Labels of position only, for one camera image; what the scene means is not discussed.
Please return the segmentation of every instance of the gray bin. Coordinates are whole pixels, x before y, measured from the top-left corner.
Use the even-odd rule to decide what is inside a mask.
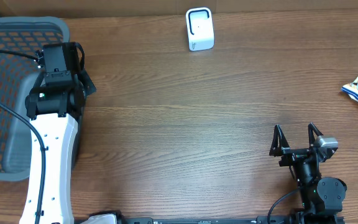
[[[35,56],[45,44],[69,41],[67,25],[56,17],[0,18],[0,50]],[[24,100],[39,74],[31,59],[0,54],[0,102],[27,118]],[[30,129],[0,109],[0,180],[28,178],[31,162]]]

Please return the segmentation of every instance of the wood grain surface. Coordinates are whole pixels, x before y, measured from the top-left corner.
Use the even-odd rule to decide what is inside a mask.
[[[98,88],[71,178],[75,217],[265,215],[296,187],[269,157],[274,125],[296,148],[313,121],[339,141],[321,172],[346,182],[341,215],[358,223],[358,104],[340,92],[358,76],[358,9],[213,19],[202,52],[189,52],[183,16],[66,20]],[[0,182],[0,223],[19,221],[27,184]]]

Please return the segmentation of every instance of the perforated bin wall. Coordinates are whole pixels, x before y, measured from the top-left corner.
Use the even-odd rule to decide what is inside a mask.
[[[0,18],[0,50],[35,56],[43,45],[59,42],[68,42],[68,28],[60,19]],[[24,100],[39,72],[31,59],[0,54],[0,102],[26,118]],[[0,109],[0,180],[27,178],[30,159],[30,130]]]

